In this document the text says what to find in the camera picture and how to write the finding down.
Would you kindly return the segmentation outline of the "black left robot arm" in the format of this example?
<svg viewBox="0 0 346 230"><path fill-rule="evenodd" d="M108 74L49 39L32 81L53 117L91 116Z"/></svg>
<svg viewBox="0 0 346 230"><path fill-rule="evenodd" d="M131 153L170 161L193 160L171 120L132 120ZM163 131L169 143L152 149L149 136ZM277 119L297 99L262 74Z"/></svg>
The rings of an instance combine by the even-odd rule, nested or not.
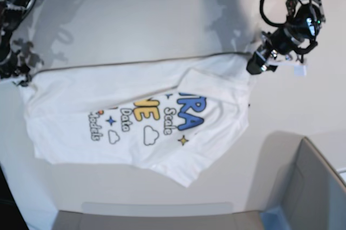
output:
<svg viewBox="0 0 346 230"><path fill-rule="evenodd" d="M248 61L247 72L259 75L276 71L279 66L294 67L297 75L306 75L305 55L318 45L317 36L326 22L321 0L286 0L286 21L272 22L264 13L264 2L259 2L259 12L264 22L274 27L274 32L262 32L261 45Z"/></svg>

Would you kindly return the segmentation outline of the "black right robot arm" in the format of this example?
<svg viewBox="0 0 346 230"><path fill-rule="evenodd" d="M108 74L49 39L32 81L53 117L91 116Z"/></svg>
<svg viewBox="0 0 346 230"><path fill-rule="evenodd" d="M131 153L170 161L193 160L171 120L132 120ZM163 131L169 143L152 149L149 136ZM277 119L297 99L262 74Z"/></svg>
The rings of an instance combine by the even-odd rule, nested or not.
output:
<svg viewBox="0 0 346 230"><path fill-rule="evenodd" d="M31 81L30 66L11 49L13 32L33 9L36 0L1 0L1 83L26 87Z"/></svg>

